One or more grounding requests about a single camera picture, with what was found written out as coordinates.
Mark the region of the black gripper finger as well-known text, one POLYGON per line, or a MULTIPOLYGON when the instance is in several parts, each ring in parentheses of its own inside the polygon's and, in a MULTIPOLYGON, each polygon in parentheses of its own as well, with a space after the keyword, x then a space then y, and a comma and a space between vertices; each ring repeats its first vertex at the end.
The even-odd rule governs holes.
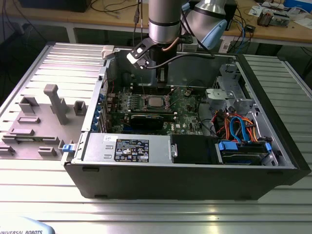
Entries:
POLYGON ((168 82, 168 66, 157 68, 157 87, 164 88, 168 82))

